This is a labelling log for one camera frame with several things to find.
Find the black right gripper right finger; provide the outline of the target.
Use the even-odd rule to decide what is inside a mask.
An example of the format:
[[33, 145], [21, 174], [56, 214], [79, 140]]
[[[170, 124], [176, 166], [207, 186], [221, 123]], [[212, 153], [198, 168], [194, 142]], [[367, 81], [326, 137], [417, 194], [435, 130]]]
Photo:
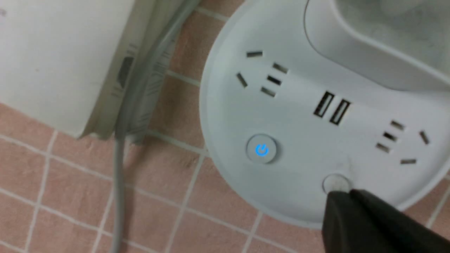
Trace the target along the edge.
[[448, 253], [449, 240], [427, 229], [376, 195], [353, 189], [350, 196], [362, 205], [376, 227], [399, 253]]

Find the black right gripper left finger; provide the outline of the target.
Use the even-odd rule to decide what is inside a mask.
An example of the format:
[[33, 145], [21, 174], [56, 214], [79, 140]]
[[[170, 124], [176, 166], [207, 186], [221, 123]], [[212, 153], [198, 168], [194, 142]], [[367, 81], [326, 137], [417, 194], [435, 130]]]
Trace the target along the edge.
[[387, 252], [387, 242], [375, 223], [347, 192], [328, 193], [322, 239], [327, 253]]

